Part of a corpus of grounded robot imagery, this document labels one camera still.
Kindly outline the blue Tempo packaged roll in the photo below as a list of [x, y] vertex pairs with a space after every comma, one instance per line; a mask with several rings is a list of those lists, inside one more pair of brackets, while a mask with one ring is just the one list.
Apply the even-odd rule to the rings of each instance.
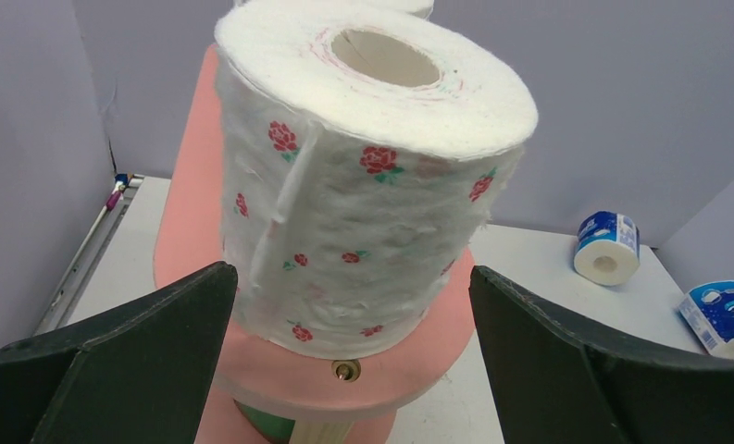
[[734, 280], [691, 289], [677, 311], [708, 354], [734, 360]]

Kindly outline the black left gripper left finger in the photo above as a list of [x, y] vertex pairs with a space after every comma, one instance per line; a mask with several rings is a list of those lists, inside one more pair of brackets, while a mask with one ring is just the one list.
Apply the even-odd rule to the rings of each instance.
[[192, 443], [238, 275], [216, 262], [0, 349], [0, 443]]

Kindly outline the white dotted toilet roll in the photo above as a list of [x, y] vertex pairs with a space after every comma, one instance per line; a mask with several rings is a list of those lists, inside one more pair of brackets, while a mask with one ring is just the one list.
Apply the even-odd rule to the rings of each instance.
[[247, 1], [215, 27], [220, 233], [246, 333], [323, 359], [410, 335], [539, 121], [467, 37], [361, 1]]
[[372, 6], [401, 11], [421, 19], [427, 19], [433, 9], [434, 0], [367, 0]]

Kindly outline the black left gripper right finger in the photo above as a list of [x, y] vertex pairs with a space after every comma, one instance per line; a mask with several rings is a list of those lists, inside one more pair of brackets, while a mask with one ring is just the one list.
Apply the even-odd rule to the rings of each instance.
[[507, 443], [734, 443], [734, 360], [668, 347], [490, 268], [469, 297]]

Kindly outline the green brown roll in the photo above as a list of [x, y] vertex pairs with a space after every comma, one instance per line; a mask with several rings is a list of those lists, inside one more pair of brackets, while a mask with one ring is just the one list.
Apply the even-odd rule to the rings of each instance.
[[257, 410], [240, 402], [234, 402], [250, 425], [268, 442], [288, 444], [295, 426], [293, 419], [280, 417]]

